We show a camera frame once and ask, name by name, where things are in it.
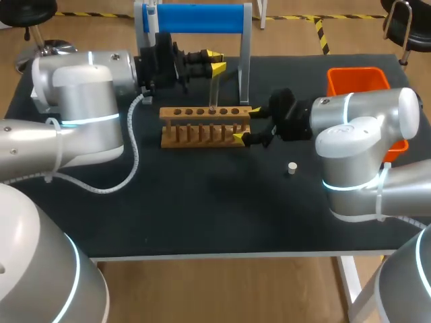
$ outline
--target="robotic arm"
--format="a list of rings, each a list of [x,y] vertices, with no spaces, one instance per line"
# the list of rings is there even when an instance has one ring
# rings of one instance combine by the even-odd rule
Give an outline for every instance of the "robotic arm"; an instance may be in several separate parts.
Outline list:
[[[58,168],[99,164],[123,152],[109,69],[61,67],[53,73],[62,123],[0,121],[0,180]]]
[[[252,117],[271,117],[265,131],[238,135],[245,145],[316,138],[332,213],[344,221],[429,216],[431,160],[380,169],[394,143],[413,138],[420,107],[412,89],[296,101],[289,89],[271,96]]]
[[[133,101],[127,117],[129,134],[134,137],[131,115],[144,96],[177,83],[186,92],[190,79],[212,78],[221,61],[221,55],[212,56],[208,50],[185,54],[169,34],[163,33],[156,35],[155,46],[141,48],[135,58],[120,51],[35,59],[32,76],[37,98],[45,106],[58,107],[61,123],[53,119],[48,120],[53,124],[0,121],[0,181],[46,176],[59,168],[117,158],[124,149],[117,100],[131,102],[141,88],[145,89]],[[129,177],[139,162],[136,145],[133,150],[135,163]]]

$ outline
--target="small white cap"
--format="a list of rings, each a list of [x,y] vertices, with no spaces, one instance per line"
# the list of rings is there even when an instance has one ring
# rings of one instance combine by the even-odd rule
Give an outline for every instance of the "small white cap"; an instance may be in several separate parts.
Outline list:
[[[296,172],[296,168],[298,168],[298,165],[296,165],[296,163],[292,162],[288,164],[288,171],[289,174],[293,175]]]

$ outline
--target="stool base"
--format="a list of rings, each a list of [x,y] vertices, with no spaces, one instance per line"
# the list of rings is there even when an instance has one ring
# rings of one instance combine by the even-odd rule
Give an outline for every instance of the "stool base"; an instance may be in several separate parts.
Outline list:
[[[45,47],[42,50],[36,45],[25,48],[15,60],[15,69],[22,74],[30,59],[48,55],[66,55],[76,51],[77,49],[65,40],[45,40]]]

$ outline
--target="cable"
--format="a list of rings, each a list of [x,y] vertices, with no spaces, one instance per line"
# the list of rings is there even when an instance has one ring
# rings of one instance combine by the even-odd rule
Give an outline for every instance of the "cable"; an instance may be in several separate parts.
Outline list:
[[[62,173],[52,173],[52,172],[41,172],[41,173],[36,173],[33,175],[22,176],[22,177],[14,178],[11,180],[6,180],[3,183],[6,185],[9,185],[9,184],[13,184],[15,182],[20,182],[22,180],[26,180],[29,178],[37,178],[37,177],[48,177],[49,178],[49,176],[52,176],[52,177],[61,178],[61,179],[66,180],[68,182],[74,183],[75,185],[78,185],[79,187],[83,188],[84,190],[88,190],[89,192],[96,193],[96,194],[110,194],[110,193],[113,193],[113,192],[116,192],[116,191],[122,189],[135,176],[138,165],[139,165],[139,151],[137,148],[135,133],[133,132],[133,113],[135,111],[136,106],[138,105],[138,103],[140,103],[140,101],[142,101],[142,99],[143,99],[143,94],[140,94],[139,96],[137,96],[132,101],[132,103],[130,104],[129,111],[127,112],[127,131],[129,133],[130,142],[131,142],[132,150],[133,150],[133,166],[132,166],[132,169],[130,171],[130,174],[120,184],[118,184],[114,187],[111,187],[111,188],[96,188],[96,187],[90,186],[90,185],[70,176],[70,175],[66,175],[66,174],[62,174]]]
[[[416,221],[411,217],[406,217],[406,216],[396,216],[396,215],[392,216],[392,215],[383,215],[383,214],[340,215],[338,213],[335,213],[332,210],[330,211],[333,214],[333,216],[336,217],[338,220],[341,220],[344,222],[350,222],[350,223],[367,222],[367,221],[373,221],[373,220],[384,221],[385,219],[392,217],[394,219],[398,219],[408,224],[414,225],[419,229],[425,229],[427,227],[427,225],[423,224],[422,222]]]
[[[398,220],[410,223],[411,225],[414,225],[415,227],[418,227],[419,229],[423,230],[426,229],[426,225],[422,222],[416,221],[415,219],[412,219],[411,217],[394,217]]]

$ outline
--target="yellow black tape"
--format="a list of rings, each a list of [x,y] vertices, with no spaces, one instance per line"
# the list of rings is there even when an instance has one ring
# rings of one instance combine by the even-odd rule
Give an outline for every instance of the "yellow black tape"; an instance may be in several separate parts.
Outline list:
[[[314,19],[314,24],[316,25],[317,36],[319,36],[319,41],[321,43],[321,48],[324,55],[331,54],[329,50],[328,41],[326,40],[325,33],[323,32],[322,19]]]
[[[67,17],[107,17],[133,19],[132,15],[122,13],[98,13],[98,12],[63,12],[58,11],[55,15]],[[266,20],[311,20],[314,19],[383,19],[384,15],[269,15]]]
[[[268,15],[266,20],[383,19],[385,15]]]
[[[97,12],[56,12],[55,15],[67,17],[107,17],[107,18],[124,18],[133,19],[132,15],[123,15],[121,13],[97,13]]]

